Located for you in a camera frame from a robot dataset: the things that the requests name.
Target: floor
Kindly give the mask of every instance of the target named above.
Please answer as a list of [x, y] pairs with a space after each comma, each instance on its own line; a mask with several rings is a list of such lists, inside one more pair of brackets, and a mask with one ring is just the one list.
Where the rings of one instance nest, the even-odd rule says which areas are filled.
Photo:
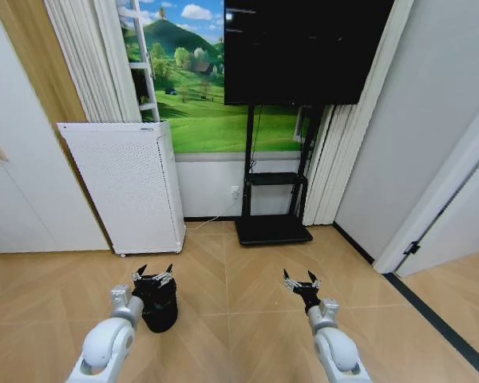
[[[189, 223], [195, 229], [198, 223]], [[179, 255], [108, 252], [0, 255], [0, 382], [64, 381], [86, 333], [131, 272], [174, 265], [180, 316], [168, 332], [142, 322], [119, 382], [326, 382], [299, 297], [282, 284], [311, 270], [341, 304], [376, 382], [477, 382], [479, 374], [333, 227], [298, 246], [243, 248], [232, 223], [189, 230]]]
[[402, 281], [479, 353], [479, 254]]

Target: black tv screen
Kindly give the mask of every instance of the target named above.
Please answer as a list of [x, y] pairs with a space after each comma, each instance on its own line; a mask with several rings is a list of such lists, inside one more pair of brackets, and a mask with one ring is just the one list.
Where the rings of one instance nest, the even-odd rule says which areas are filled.
[[394, 0], [226, 0], [225, 104], [356, 104]]

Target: landscape mural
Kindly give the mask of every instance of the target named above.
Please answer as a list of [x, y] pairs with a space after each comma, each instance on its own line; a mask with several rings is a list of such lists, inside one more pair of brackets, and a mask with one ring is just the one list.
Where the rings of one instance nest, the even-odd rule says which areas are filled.
[[[224, 105], [223, 3], [141, 0], [140, 4], [160, 118], [170, 122], [175, 152], [242, 152], [247, 108]], [[117, 0], [117, 7], [130, 9], [129, 0]], [[121, 18], [121, 25], [129, 60], [140, 61], [133, 20]], [[259, 65], [259, 70], [269, 68]], [[143, 73], [132, 72], [137, 98], [144, 102]], [[264, 106], [259, 131], [254, 133], [255, 150], [299, 150], [293, 140], [296, 112], [292, 107]], [[144, 112], [143, 118], [152, 120], [151, 112]]]

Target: grass field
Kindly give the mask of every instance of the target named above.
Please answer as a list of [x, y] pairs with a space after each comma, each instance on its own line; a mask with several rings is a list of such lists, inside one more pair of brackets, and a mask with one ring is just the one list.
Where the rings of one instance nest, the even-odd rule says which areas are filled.
[[[201, 100], [202, 77], [195, 73], [174, 69], [170, 79], [178, 94], [165, 94], [164, 86], [159, 84], [156, 100], [160, 117], [170, 123], [175, 152], [244, 150], [247, 107], [224, 105], [223, 86], [212, 83], [208, 85], [207, 100]], [[185, 102], [181, 95], [183, 87], [187, 93]], [[256, 108], [255, 131], [258, 117], [259, 108]], [[299, 150], [299, 144], [292, 139], [295, 121], [295, 108], [263, 107], [255, 149], [271, 152]]]

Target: white curtain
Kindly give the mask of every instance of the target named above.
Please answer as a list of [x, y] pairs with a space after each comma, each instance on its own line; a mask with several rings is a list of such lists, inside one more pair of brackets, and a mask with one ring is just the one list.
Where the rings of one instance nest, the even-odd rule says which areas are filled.
[[89, 122], [141, 122], [115, 2], [45, 0]]
[[414, 0], [395, 0], [356, 105], [325, 109], [309, 167], [303, 224], [333, 223]]

